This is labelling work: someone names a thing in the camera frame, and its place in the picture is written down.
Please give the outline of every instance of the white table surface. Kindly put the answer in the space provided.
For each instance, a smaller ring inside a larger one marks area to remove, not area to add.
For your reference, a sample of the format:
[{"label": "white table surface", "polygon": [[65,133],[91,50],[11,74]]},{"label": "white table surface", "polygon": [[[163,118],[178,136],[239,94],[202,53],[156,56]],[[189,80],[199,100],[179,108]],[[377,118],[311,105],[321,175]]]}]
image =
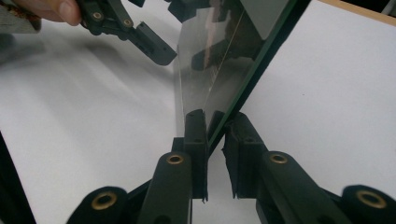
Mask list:
[{"label": "white table surface", "polygon": [[[180,25],[165,7],[131,10],[175,48]],[[396,198],[395,37],[395,27],[314,1],[242,111],[323,188],[365,184]],[[53,22],[16,35],[11,51],[0,57],[0,128],[37,223],[65,223],[94,189],[152,177],[180,119],[172,65]],[[253,200],[232,199],[220,150],[208,180],[193,223],[260,222]]]}]

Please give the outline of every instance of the glass pane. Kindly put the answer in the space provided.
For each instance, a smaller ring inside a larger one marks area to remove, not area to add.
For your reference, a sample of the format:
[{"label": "glass pane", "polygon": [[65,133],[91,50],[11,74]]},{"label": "glass pane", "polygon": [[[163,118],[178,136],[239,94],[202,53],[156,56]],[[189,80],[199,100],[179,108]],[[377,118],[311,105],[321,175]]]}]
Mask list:
[{"label": "glass pane", "polygon": [[184,116],[203,109],[209,125],[218,111],[225,115],[220,125],[225,122],[295,2],[210,0],[186,7],[176,63]]}]

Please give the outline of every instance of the finger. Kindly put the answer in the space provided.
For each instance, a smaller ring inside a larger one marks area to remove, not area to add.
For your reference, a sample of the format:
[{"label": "finger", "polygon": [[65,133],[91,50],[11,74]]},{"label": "finger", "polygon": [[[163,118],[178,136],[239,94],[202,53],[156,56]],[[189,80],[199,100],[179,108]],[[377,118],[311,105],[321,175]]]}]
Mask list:
[{"label": "finger", "polygon": [[35,15],[39,16],[40,18],[49,20],[49,21],[64,21],[58,14],[56,14],[52,10],[37,10],[33,9],[32,10]]},{"label": "finger", "polygon": [[78,25],[81,22],[78,4],[75,0],[46,0],[52,10],[70,25]]}]

